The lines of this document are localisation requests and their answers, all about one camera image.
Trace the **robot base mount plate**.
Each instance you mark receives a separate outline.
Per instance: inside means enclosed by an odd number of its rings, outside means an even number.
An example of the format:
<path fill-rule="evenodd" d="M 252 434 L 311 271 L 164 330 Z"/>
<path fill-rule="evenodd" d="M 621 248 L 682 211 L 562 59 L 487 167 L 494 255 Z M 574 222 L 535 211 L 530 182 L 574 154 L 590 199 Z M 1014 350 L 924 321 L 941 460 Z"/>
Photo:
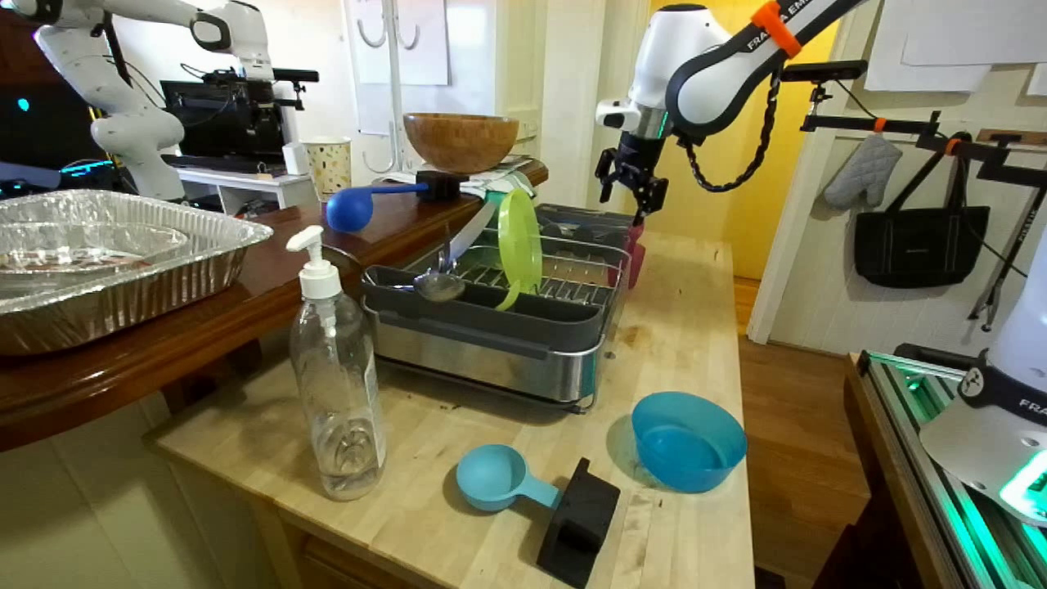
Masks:
<path fill-rule="evenodd" d="M 1043 430 L 963 400 L 963 369 L 860 354 L 852 413 L 917 576 L 941 589 L 1047 589 Z"/>

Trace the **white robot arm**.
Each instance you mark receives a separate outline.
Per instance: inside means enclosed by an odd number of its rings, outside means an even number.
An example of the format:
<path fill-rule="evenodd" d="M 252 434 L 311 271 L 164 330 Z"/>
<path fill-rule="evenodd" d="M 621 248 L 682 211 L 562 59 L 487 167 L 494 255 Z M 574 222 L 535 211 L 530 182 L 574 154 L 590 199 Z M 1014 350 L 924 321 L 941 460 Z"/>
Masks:
<path fill-rule="evenodd" d="M 860 0 L 767 0 L 740 32 L 700 5 L 675 5 L 648 21 L 624 101 L 601 101 L 597 123 L 620 128 L 597 176 L 657 213 L 668 184 L 661 147 L 688 150 L 724 130 L 754 90 Z M 1029 523 L 1047 522 L 1047 238 L 1038 243 L 1012 314 L 959 384 L 959 400 L 924 434 L 924 449 L 953 479 Z"/>

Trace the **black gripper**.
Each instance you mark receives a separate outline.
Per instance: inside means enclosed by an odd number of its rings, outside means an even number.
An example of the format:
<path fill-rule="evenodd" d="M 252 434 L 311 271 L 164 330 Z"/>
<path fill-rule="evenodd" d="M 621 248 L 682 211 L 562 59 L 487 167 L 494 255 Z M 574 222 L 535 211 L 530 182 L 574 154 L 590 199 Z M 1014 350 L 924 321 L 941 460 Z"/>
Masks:
<path fill-rule="evenodd" d="M 655 174 L 668 138 L 668 116 L 633 101 L 601 101 L 597 123 L 620 130 L 620 143 L 605 147 L 597 161 L 600 199 L 609 199 L 612 187 L 621 184 L 643 213 L 657 213 L 668 194 L 668 182 Z"/>

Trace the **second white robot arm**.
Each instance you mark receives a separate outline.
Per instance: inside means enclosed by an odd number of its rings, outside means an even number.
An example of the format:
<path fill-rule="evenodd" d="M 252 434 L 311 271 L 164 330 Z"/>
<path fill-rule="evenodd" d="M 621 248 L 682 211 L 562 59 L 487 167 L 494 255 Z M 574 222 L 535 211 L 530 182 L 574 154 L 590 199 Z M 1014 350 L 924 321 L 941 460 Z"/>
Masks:
<path fill-rule="evenodd" d="M 39 23 L 39 52 L 97 107 L 93 140 L 129 167 L 142 197 L 183 197 L 177 171 L 162 158 L 164 147 L 183 140 L 183 124 L 138 95 L 104 59 L 97 26 L 109 16 L 183 26 L 195 46 L 236 57 L 244 78 L 271 78 L 264 21 L 248 0 L 225 0 L 213 10 L 190 0 L 5 0 L 5 7 Z"/>

